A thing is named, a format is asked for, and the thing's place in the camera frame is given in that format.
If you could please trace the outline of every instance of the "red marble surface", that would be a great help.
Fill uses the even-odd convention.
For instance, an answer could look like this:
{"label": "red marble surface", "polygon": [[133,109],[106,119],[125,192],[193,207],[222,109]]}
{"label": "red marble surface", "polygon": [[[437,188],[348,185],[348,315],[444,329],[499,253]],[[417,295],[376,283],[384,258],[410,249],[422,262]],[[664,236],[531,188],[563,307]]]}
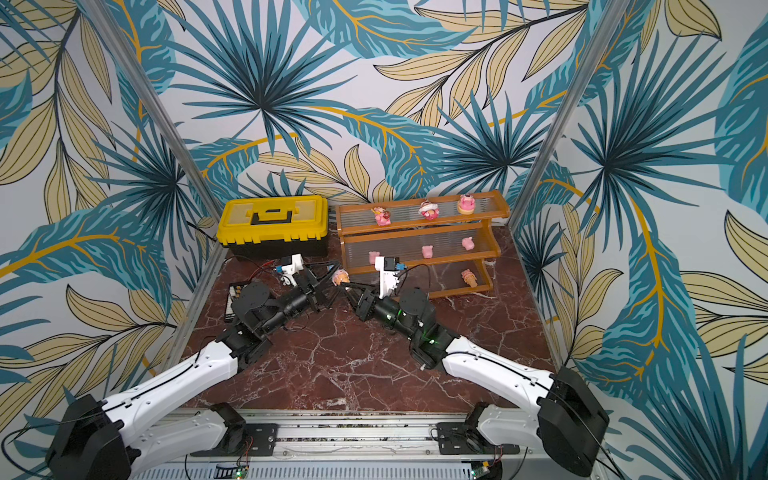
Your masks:
{"label": "red marble surface", "polygon": [[[551,369],[544,332],[515,247],[505,228],[494,230],[502,247],[502,256],[488,267],[494,289],[433,300],[437,320],[492,352]],[[332,258],[339,258],[335,234],[330,238],[330,252]],[[229,284],[247,280],[254,270],[254,263],[240,258],[224,264],[185,357],[223,331]],[[267,280],[278,293],[286,288],[278,287],[263,273],[259,278]],[[476,402],[510,406],[471,382],[419,370],[405,337],[384,330],[375,320],[361,322],[341,298],[331,310],[301,316],[287,327],[299,330],[275,332],[270,337],[273,347],[256,365],[206,390],[186,406],[229,402],[235,408],[247,409],[400,412],[468,412]]]}

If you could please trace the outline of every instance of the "tropical leaf wallpaper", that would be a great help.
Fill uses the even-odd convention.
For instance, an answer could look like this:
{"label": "tropical leaf wallpaper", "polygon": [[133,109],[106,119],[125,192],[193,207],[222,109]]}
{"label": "tropical leaf wallpaper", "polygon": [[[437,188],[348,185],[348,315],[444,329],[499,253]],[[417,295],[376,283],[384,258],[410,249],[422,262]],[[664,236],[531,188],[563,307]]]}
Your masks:
{"label": "tropical leaf wallpaper", "polygon": [[768,478],[767,79],[765,2],[630,1],[522,207],[553,356],[626,478]]}
{"label": "tropical leaf wallpaper", "polygon": [[[174,76],[174,18],[156,2],[108,4],[161,93]],[[7,432],[157,373],[187,321],[214,222],[75,2],[3,0],[0,20]],[[10,453],[44,475],[54,433],[18,435]]]}

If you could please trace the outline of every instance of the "pink donut figurine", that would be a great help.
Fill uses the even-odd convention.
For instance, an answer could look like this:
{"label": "pink donut figurine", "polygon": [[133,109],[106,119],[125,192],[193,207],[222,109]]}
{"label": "pink donut figurine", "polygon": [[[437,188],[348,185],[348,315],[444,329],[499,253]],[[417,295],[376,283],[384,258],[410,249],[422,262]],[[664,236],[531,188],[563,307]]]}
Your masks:
{"label": "pink donut figurine", "polygon": [[376,224],[380,227],[384,227],[391,223],[389,220],[389,210],[385,210],[383,207],[374,207],[371,211],[376,216]]}
{"label": "pink donut figurine", "polygon": [[456,203],[456,209],[461,215],[472,215],[475,212],[475,198],[471,194],[463,194]]}
{"label": "pink donut figurine", "polygon": [[427,220],[434,220],[440,214],[440,208],[437,204],[424,200],[421,207],[419,207],[419,214]]}

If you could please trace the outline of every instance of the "beige leaf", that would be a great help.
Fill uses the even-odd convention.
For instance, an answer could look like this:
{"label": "beige leaf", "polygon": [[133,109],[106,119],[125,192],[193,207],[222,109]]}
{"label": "beige leaf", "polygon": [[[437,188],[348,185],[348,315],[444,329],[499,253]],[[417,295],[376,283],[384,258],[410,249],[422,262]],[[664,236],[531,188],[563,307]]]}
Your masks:
{"label": "beige leaf", "polygon": [[558,266],[558,280],[560,280],[560,287],[563,292],[563,305],[568,311],[568,318],[576,318],[576,290],[574,290],[574,284],[571,282],[571,278],[565,272],[563,263],[559,262]]}
{"label": "beige leaf", "polygon": [[[537,8],[539,10],[545,10],[547,5],[544,0],[522,0],[523,6],[526,8]],[[509,0],[509,3],[513,5],[520,5],[518,0]],[[581,5],[586,5],[589,0],[549,0],[550,10],[569,10]]]}
{"label": "beige leaf", "polygon": [[621,271],[615,268],[607,268],[594,276],[579,300],[578,322],[583,322],[600,310],[605,300],[608,287],[621,276]]}
{"label": "beige leaf", "polygon": [[421,121],[422,121],[422,111],[421,110],[417,110],[414,113],[410,114],[408,116],[408,118],[413,120],[415,123],[420,124]]}
{"label": "beige leaf", "polygon": [[437,128],[442,118],[440,109],[442,109],[442,89],[438,88],[424,105],[421,124],[425,127]]}
{"label": "beige leaf", "polygon": [[101,48],[101,42],[96,35],[91,23],[83,18],[80,22],[80,39],[83,42],[83,51],[85,59],[94,76],[101,86],[101,90],[107,95],[107,99],[112,103],[112,82],[109,78],[109,69],[107,68],[107,59],[104,57],[104,50]]}
{"label": "beige leaf", "polygon": [[747,363],[744,366],[744,376],[755,382],[768,385],[768,355],[763,355],[754,362]]}
{"label": "beige leaf", "polygon": [[566,237],[565,235],[560,237],[560,244],[563,249],[563,253],[565,255],[563,258],[565,259],[565,264],[568,266],[568,271],[571,272],[571,275],[578,279],[578,263],[576,262],[576,253],[574,252],[574,247],[571,245],[571,241]]}
{"label": "beige leaf", "polygon": [[380,74],[392,80],[421,80],[453,70],[473,53],[472,50],[439,51],[394,65],[375,65],[375,67]]}
{"label": "beige leaf", "polygon": [[67,166],[69,167],[69,174],[74,181],[74,188],[78,191],[78,194],[80,194],[80,199],[88,205],[88,208],[96,207],[102,200],[107,198],[107,194],[104,193],[104,189],[101,188],[101,185],[91,180],[93,175],[88,173],[88,171],[78,162],[74,161],[72,157],[67,156]]}
{"label": "beige leaf", "polygon": [[52,366],[27,375],[29,383],[17,383],[0,395],[0,430],[5,429],[11,420],[46,387],[63,366]]}
{"label": "beige leaf", "polygon": [[563,205],[563,216],[565,217],[565,224],[568,225],[568,236],[571,238],[574,255],[578,256],[578,248],[581,245],[581,233],[579,232],[581,220],[578,217],[578,212],[571,204]]}
{"label": "beige leaf", "polygon": [[157,0],[157,4],[160,6],[160,8],[164,8],[169,12],[174,13],[179,17],[182,17],[184,20],[187,19],[187,17],[184,16],[184,10],[181,9],[176,0]]}
{"label": "beige leaf", "polygon": [[499,10],[487,10],[485,20],[482,12],[439,12],[416,8],[416,13],[423,17],[434,18],[443,28],[450,31],[474,31],[462,43],[477,43],[492,40],[499,35],[523,25],[523,19],[508,12],[507,23],[502,30],[502,13]]}
{"label": "beige leaf", "polygon": [[390,202],[395,196],[395,189],[386,180],[382,180],[373,188],[373,202]]}
{"label": "beige leaf", "polygon": [[768,238],[745,227],[731,212],[726,214],[725,236],[741,263],[768,282]]}
{"label": "beige leaf", "polygon": [[286,178],[302,182],[306,180],[308,184],[337,184],[339,181],[328,175],[318,172],[286,172]]}
{"label": "beige leaf", "polygon": [[75,292],[69,285],[67,285],[67,305],[78,320],[94,328],[122,332],[137,325],[116,303],[86,298]]}
{"label": "beige leaf", "polygon": [[419,104],[420,101],[424,100],[424,98],[429,95],[429,92],[435,90],[435,87],[440,88],[447,79],[448,77],[438,78],[425,87],[408,90],[406,93],[397,97],[395,101],[387,107],[387,113],[405,117],[408,112],[410,112],[416,105]]}
{"label": "beige leaf", "polygon": [[278,167],[298,168],[303,171],[313,171],[312,165],[308,164],[304,160],[300,160],[293,156],[293,154],[286,154],[281,151],[276,151],[274,154],[259,154],[259,163],[276,165]]}
{"label": "beige leaf", "polygon": [[748,347],[768,335],[768,319],[760,316],[726,316],[700,326],[699,336],[707,344],[712,357],[730,355],[739,349],[746,336]]}
{"label": "beige leaf", "polygon": [[360,161],[358,154],[359,145],[355,145],[346,152],[344,157],[344,170],[346,170],[346,176],[349,178],[349,182],[352,187],[357,190],[357,193],[368,196],[368,187],[371,184],[371,176],[368,175],[368,171]]}
{"label": "beige leaf", "polygon": [[533,60],[531,60],[531,65],[528,67],[528,72],[525,73],[523,80],[539,72],[562,53],[571,44],[573,39],[576,38],[581,27],[584,26],[586,17],[587,11],[582,10],[558,25],[555,30],[552,30],[536,50],[536,54]]}
{"label": "beige leaf", "polygon": [[493,55],[491,55],[491,60],[488,62],[488,67],[485,70],[485,80],[488,82],[488,99],[485,101],[486,105],[488,105],[491,102],[491,99],[502,90],[509,64],[512,63],[515,54],[518,53],[520,46],[523,45],[523,41],[527,34],[528,29],[523,28],[514,34],[509,35],[498,48],[496,48]]}
{"label": "beige leaf", "polygon": [[641,51],[645,50],[645,48],[648,46],[648,42],[654,36],[654,31],[656,30],[656,20],[659,19],[659,12],[661,11],[662,3],[664,3],[664,0],[656,0],[654,2],[654,6],[650,8],[648,18],[645,19],[643,31],[640,34]]}
{"label": "beige leaf", "polygon": [[51,173],[45,179],[43,188],[45,200],[45,213],[48,215],[48,223],[55,223],[72,213],[69,204],[69,186],[64,173],[64,144],[61,138],[56,142],[56,159]]}
{"label": "beige leaf", "polygon": [[710,312],[709,310],[698,305],[694,305],[694,312],[696,313],[696,323],[706,323],[711,322],[712,320],[723,318],[722,315]]}
{"label": "beige leaf", "polygon": [[296,139],[296,146],[299,148],[301,154],[310,160],[312,165],[326,172],[328,175],[337,179],[339,182],[342,181],[342,178],[339,176],[339,170],[336,168],[336,165],[331,161],[330,158],[321,154],[319,151],[317,151],[317,149],[314,148],[312,149],[312,153],[308,153],[306,148],[304,148],[304,145],[301,143],[301,140],[299,139]]}
{"label": "beige leaf", "polygon": [[79,333],[62,333],[51,336],[26,347],[34,360],[0,359],[0,367],[5,369],[26,369],[53,362],[87,346],[102,343],[109,335],[86,336]]}
{"label": "beige leaf", "polygon": [[694,300],[768,312],[768,300],[726,276],[708,272],[681,272],[681,276]]}
{"label": "beige leaf", "polygon": [[50,148],[55,131],[53,98],[49,98],[32,108],[5,147],[0,158],[0,185],[12,184],[32,173]]}
{"label": "beige leaf", "polygon": [[15,51],[3,57],[2,62],[0,62],[0,88],[15,87],[24,80],[27,73],[29,73],[29,80],[32,82],[33,95],[40,93],[40,90],[45,88],[45,85],[53,77],[54,60],[59,45],[56,41],[39,41],[38,45],[48,58],[44,57],[29,43],[22,43],[17,48],[23,57],[19,57]]}
{"label": "beige leaf", "polygon": [[584,360],[603,347],[603,333],[599,326],[587,325],[579,332],[571,354],[576,360]]}
{"label": "beige leaf", "polygon": [[64,57],[61,60],[61,73],[64,77],[64,85],[67,87],[69,96],[72,97],[74,104],[80,108],[83,115],[90,120],[96,127],[103,131],[109,138],[112,138],[112,129],[109,127],[107,119],[98,109],[93,101],[93,98],[89,95],[85,89],[85,84],[80,76],[78,68],[74,66],[74,61],[69,55],[69,52],[64,52]]}
{"label": "beige leaf", "polygon": [[331,187],[317,187],[317,188],[307,188],[312,194],[320,195],[321,197],[325,197],[328,199],[329,202],[335,202],[336,204],[366,204],[367,201],[363,200],[362,198],[358,197],[355,194],[352,194],[346,190],[342,190],[340,188],[331,188]]}
{"label": "beige leaf", "polygon": [[197,226],[203,230],[212,228],[216,225],[216,221],[212,217],[200,217],[197,221]]}
{"label": "beige leaf", "polygon": [[594,234],[589,237],[586,237],[586,235],[592,230],[594,222],[597,219],[597,215],[592,215],[592,218],[587,222],[587,227],[584,228],[585,237],[581,241],[581,270],[579,271],[579,285],[584,285],[589,270],[592,269],[592,262],[594,261]]}
{"label": "beige leaf", "polygon": [[560,328],[563,332],[564,344],[570,348],[571,342],[574,341],[573,317],[570,316],[568,311],[565,309],[565,306],[563,306],[563,303],[560,301],[558,294],[554,293],[552,297],[554,298],[554,310],[558,313]]}
{"label": "beige leaf", "polygon": [[[78,393],[75,396],[80,396],[88,393],[100,383],[105,381],[110,375],[109,366],[112,365],[112,371],[115,371],[117,367],[125,360],[125,356],[128,354],[128,350],[131,349],[131,345],[134,344],[136,337],[141,333],[141,329],[133,329],[123,338],[119,339],[116,343],[110,345],[99,357],[96,365],[88,374],[88,379],[85,380],[85,384],[80,387]],[[114,351],[114,363],[112,362],[112,353]]]}
{"label": "beige leaf", "polygon": [[158,365],[160,365],[162,362],[165,361],[165,359],[168,357],[168,351],[170,350],[171,346],[174,344],[174,338],[171,337],[170,339],[166,340],[165,343],[160,347],[160,349],[155,353],[154,358],[151,362],[149,362],[149,368],[154,368]]}
{"label": "beige leaf", "polygon": [[75,357],[64,369],[56,376],[54,381],[45,390],[43,398],[40,400],[35,413],[32,416],[45,417],[56,405],[64,399],[64,388],[72,390],[80,378],[88,370],[91,360],[96,355],[97,346],[93,346],[85,352]]}
{"label": "beige leaf", "polygon": [[89,205],[87,201],[83,198],[82,195],[80,195],[80,192],[77,192],[77,194],[74,197],[74,209],[75,210],[83,210],[85,208],[92,208],[92,205]]}
{"label": "beige leaf", "polygon": [[164,329],[165,327],[162,325],[150,326],[143,329],[144,333],[141,334],[141,337],[139,338],[139,341],[136,342],[134,349],[131,350],[131,355],[128,357],[128,361],[125,363],[123,372],[120,374],[120,378],[118,379],[117,383],[115,383],[116,386],[121,385],[123,382],[125,382],[125,380],[127,380],[129,376],[131,376],[131,373],[136,368],[136,365],[141,362],[141,359],[144,358],[144,354],[147,352],[147,349],[149,349],[149,347],[152,346],[152,344],[160,338],[160,334],[162,334]]}
{"label": "beige leaf", "polygon": [[75,150],[87,161],[101,178],[109,178],[107,164],[104,163],[104,152],[96,146],[98,140],[89,126],[80,118],[80,115],[69,103],[66,95],[58,96],[61,102],[61,113],[64,125],[67,127],[69,138],[72,140]]}
{"label": "beige leaf", "polygon": [[723,37],[715,14],[701,0],[667,0],[667,25],[678,37]]}
{"label": "beige leaf", "polygon": [[187,307],[182,300],[174,300],[170,304],[170,317],[178,325],[184,325],[189,316],[187,315]]}
{"label": "beige leaf", "polygon": [[[72,20],[78,9],[77,5],[70,0],[35,0],[34,3],[27,0],[11,0],[10,3],[16,7],[19,13],[24,15],[26,20],[22,21],[15,12],[12,12],[14,19],[26,30],[35,30],[36,28],[42,30],[57,25],[48,15],[55,18],[59,24],[67,23]],[[0,21],[0,25],[5,25],[5,22]]]}
{"label": "beige leaf", "polygon": [[146,290],[128,290],[131,310],[145,322],[165,323],[163,309]]}
{"label": "beige leaf", "polygon": [[467,108],[472,94],[477,95],[482,77],[482,62],[485,60],[486,53],[488,53],[486,47],[478,50],[478,54],[469,62],[469,66],[464,69],[451,87],[451,111],[449,113],[451,118],[456,118],[462,113],[459,105]]}

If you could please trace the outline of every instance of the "toy figurine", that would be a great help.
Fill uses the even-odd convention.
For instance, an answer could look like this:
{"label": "toy figurine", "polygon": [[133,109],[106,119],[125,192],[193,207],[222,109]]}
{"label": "toy figurine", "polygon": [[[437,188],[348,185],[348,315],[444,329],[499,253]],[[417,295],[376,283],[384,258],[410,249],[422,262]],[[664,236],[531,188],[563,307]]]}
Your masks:
{"label": "toy figurine", "polygon": [[472,215],[475,212],[475,198],[471,194],[463,194],[456,203],[456,209],[461,215]]}
{"label": "toy figurine", "polygon": [[421,207],[419,207],[419,214],[427,220],[434,220],[440,214],[440,208],[437,204],[424,200]]}
{"label": "toy figurine", "polygon": [[349,283],[349,274],[343,268],[339,268],[337,271],[333,272],[331,281],[336,286],[340,285],[341,283]]}
{"label": "toy figurine", "polygon": [[371,211],[376,215],[376,224],[380,227],[384,227],[391,223],[389,220],[389,210],[385,210],[383,207],[374,207]]}
{"label": "toy figurine", "polygon": [[472,288],[475,288],[478,285],[478,277],[476,277],[469,268],[462,272],[462,279],[464,280],[464,283]]}

